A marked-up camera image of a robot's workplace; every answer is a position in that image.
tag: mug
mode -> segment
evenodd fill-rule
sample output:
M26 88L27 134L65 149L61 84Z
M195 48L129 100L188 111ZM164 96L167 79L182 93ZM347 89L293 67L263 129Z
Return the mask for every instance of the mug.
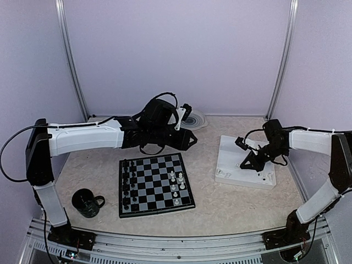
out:
M101 195L94 197L89 189L80 189L72 196L72 205L86 218L92 218L99 213L99 209L105 204L105 198Z

